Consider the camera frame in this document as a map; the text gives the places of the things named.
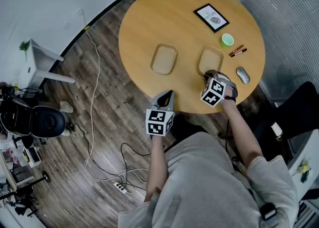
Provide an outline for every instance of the picture frame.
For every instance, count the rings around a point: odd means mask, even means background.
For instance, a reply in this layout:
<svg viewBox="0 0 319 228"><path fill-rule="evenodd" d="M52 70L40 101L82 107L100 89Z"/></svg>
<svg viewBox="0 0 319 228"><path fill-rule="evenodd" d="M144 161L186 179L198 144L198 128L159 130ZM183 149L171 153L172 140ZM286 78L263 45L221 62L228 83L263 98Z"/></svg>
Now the picture frame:
<svg viewBox="0 0 319 228"><path fill-rule="evenodd" d="M206 4L196 10L194 13L213 31L218 32L220 29L229 25L227 19L218 12L211 4Z"/></svg>

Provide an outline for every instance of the wood plank flooring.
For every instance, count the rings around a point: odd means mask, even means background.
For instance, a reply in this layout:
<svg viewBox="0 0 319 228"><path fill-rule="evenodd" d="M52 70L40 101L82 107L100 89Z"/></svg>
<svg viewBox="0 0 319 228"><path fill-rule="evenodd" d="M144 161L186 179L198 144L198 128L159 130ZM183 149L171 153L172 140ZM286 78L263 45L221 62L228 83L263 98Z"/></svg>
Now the wood plank flooring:
<svg viewBox="0 0 319 228"><path fill-rule="evenodd" d="M118 33L125 12L134 0L123 0L108 11L90 29L101 56L101 75L93 105L94 150L93 158L111 173L124 171L120 153L123 142L132 145L140 153L149 153L151 141L145 133L146 108L150 99L141 92L126 73L118 50ZM98 72L98 58L87 34L84 34L65 55L56 72L76 79L74 85L48 81L45 93L52 102L67 100L74 106L74 113L66 114L67 121L77 123L85 132L92 146L90 105ZM245 112L255 114L267 101L261 90L243 102ZM226 117L223 113L209 115L187 114L188 119L202 125L217 138L225 132ZM165 138L169 146L174 139ZM117 226L118 213L136 207L144 200L144 191L135 189L133 194L122 194L111 181L97 181L85 169L88 157L87 141L76 125L70 137L48 139L39 145L42 164L32 171L36 178L45 170L51 183L41 182L34 186L39 202L38 217L50 228L87 228ZM140 157L124 147L128 168L148 168L149 158ZM112 176L99 170L92 161L88 169L93 176L107 179ZM138 171L143 179L145 171ZM129 179L135 185L145 185L134 176Z"/></svg>

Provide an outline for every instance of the computer mouse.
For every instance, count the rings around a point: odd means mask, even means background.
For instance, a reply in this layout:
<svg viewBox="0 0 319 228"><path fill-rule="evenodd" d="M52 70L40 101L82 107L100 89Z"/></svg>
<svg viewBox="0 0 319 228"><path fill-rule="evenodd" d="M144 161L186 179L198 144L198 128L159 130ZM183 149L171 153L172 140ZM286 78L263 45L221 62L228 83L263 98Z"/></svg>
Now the computer mouse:
<svg viewBox="0 0 319 228"><path fill-rule="evenodd" d="M250 77L243 67L238 67L236 73L244 84L248 84L250 82Z"/></svg>

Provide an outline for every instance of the metal stand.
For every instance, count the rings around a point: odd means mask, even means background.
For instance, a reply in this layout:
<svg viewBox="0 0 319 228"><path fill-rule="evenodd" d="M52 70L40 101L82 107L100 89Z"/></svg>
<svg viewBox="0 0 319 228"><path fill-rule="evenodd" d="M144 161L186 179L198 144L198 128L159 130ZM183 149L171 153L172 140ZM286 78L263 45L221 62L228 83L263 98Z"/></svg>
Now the metal stand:
<svg viewBox="0 0 319 228"><path fill-rule="evenodd" d="M34 182L32 182L32 183L30 183L30 184L24 186L24 187L21 187L21 188L17 189L15 192L11 192L11 193L8 193L8 194L6 194L6 195L1 196L1 197L0 197L0 201L3 200L3 199L5 199L5 198L10 197L11 195L17 194L17 193L19 193L20 191L23 191L25 188L31 187L31 186L33 186L33 185L35 185L35 184L37 184L37 183L39 183L39 182L41 182L41 181L43 181L43 180L46 180L48 183L51 182L51 179L50 179L49 175L48 175L45 171L42 171L42 175L43 175L42 178L40 178L40 179L38 179L38 180L36 180L36 181L34 181Z"/></svg>

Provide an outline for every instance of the sleeve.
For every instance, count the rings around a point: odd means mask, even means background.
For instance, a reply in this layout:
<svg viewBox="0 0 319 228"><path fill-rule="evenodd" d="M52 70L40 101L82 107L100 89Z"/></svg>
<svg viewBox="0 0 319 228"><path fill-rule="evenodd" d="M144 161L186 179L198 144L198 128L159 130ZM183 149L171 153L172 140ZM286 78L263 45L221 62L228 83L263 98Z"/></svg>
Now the sleeve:
<svg viewBox="0 0 319 228"><path fill-rule="evenodd" d="M247 176L259 198L275 205L279 227L292 227L299 204L296 187L282 156L269 162L264 157L256 157L247 169Z"/></svg>
<svg viewBox="0 0 319 228"><path fill-rule="evenodd" d="M121 212L119 214L118 228L141 228L145 227L145 217L150 203L144 202L134 211Z"/></svg>

